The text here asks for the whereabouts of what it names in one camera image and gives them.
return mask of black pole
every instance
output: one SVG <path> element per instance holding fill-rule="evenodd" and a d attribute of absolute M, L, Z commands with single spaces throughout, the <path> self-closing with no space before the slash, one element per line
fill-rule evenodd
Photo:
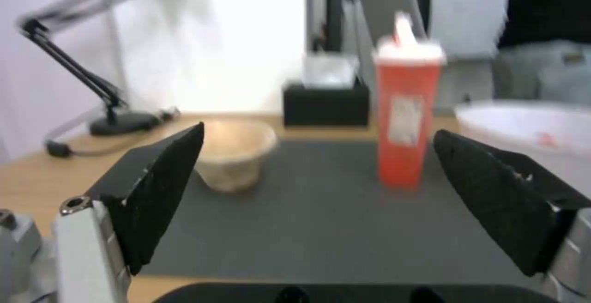
<path fill-rule="evenodd" d="M 326 0 L 325 51 L 340 52 L 343 44 L 343 0 Z"/>

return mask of black lamp base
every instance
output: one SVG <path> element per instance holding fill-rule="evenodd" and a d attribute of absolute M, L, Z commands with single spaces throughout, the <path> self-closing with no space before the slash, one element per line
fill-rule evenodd
<path fill-rule="evenodd" d="M 150 130 L 160 123 L 158 117 L 142 113 L 117 114 L 112 120 L 99 118 L 90 124 L 91 135 L 120 135 L 135 131 Z"/>

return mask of person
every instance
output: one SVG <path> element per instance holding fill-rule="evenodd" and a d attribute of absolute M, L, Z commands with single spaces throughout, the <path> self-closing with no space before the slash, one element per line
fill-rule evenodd
<path fill-rule="evenodd" d="M 508 0 L 492 64 L 497 99 L 591 105 L 591 0 Z"/>

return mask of black foam pad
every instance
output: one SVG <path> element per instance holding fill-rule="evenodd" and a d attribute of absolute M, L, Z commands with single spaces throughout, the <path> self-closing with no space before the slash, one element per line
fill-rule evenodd
<path fill-rule="evenodd" d="M 129 150 L 86 193 L 109 210 L 132 275 L 152 259 L 203 145 L 203 123 Z"/>
<path fill-rule="evenodd" d="M 521 272 L 546 272 L 578 210 L 591 201 L 526 155 L 445 130 L 434 147 L 467 208 Z"/>

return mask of white bowl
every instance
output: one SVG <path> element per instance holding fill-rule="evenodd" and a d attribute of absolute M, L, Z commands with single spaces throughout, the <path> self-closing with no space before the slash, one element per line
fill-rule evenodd
<path fill-rule="evenodd" d="M 526 154 L 591 197 L 591 109 L 538 101 L 482 101 L 455 111 L 462 135 Z"/>
<path fill-rule="evenodd" d="M 195 170 L 219 192 L 252 187 L 264 157 L 277 145 L 275 130 L 254 120 L 205 120 L 205 140 Z"/>

